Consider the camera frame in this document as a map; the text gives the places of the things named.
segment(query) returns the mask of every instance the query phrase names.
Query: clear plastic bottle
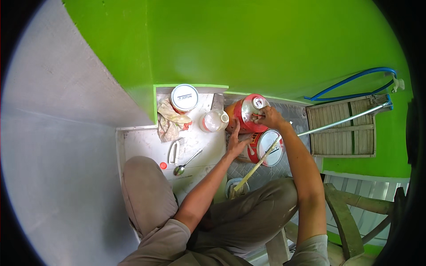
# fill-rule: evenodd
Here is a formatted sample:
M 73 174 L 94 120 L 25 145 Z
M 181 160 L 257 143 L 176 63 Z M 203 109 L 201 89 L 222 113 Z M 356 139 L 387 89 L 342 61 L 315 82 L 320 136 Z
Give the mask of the clear plastic bottle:
M 200 128 L 204 132 L 218 132 L 225 129 L 229 123 L 228 114 L 220 109 L 213 109 L 200 119 Z

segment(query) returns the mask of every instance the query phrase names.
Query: gray pants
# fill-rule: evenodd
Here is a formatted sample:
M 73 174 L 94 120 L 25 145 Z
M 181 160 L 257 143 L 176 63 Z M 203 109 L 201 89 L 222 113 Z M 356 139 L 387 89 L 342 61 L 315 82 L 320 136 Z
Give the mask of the gray pants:
M 126 210 L 140 238 L 162 227 L 178 210 L 172 187 L 157 163 L 137 156 L 126 162 L 121 183 Z M 297 210 L 292 178 L 210 207 L 213 228 L 199 232 L 194 251 L 222 247 L 245 257 L 271 240 Z

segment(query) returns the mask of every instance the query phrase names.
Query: man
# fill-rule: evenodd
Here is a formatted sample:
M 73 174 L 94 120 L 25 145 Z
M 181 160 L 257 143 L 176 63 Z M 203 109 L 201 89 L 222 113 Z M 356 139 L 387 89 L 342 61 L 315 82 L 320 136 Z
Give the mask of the man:
M 239 122 L 226 154 L 188 193 L 178 208 L 170 184 L 147 157 L 126 162 L 123 195 L 130 221 L 141 238 L 124 266 L 245 266 L 245 256 L 271 240 L 299 207 L 296 251 L 289 265 L 329 265 L 324 188 L 317 166 L 274 107 L 256 122 L 282 135 L 292 178 L 280 178 L 236 199 L 210 206 L 232 160 L 250 140 L 238 140 Z M 191 237 L 196 227 L 197 234 Z

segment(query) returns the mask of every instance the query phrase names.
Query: metal spoon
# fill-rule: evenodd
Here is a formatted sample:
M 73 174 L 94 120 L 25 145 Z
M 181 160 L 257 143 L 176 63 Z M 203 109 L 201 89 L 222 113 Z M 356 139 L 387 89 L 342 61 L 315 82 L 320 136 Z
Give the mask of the metal spoon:
M 185 171 L 185 166 L 192 160 L 194 159 L 195 156 L 199 155 L 201 152 L 203 151 L 203 149 L 199 149 L 184 165 L 179 165 L 175 168 L 175 170 L 173 171 L 173 174 L 176 176 L 179 176 L 181 174 L 184 173 Z

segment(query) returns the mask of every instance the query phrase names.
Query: jotun paint can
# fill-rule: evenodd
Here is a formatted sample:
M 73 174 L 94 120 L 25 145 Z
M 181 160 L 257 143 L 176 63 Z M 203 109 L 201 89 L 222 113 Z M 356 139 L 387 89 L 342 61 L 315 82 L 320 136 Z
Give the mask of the jotun paint can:
M 227 131 L 232 132 L 235 123 L 234 119 L 240 121 L 240 133 L 264 132 L 267 126 L 254 123 L 253 114 L 259 114 L 259 109 L 268 106 L 268 101 L 260 94 L 250 94 L 225 108 L 225 112 L 229 116 L 229 124 Z
M 176 86 L 171 95 L 172 107 L 178 114 L 186 114 L 198 104 L 198 91 L 189 84 Z
M 246 163 L 258 163 L 269 147 L 274 143 L 279 136 L 278 131 L 270 129 L 263 133 L 240 134 L 238 139 L 245 140 L 251 138 L 251 142 L 238 155 L 237 159 Z M 272 167 L 276 165 L 284 153 L 284 145 L 282 139 L 275 145 L 271 153 L 263 161 L 262 165 Z

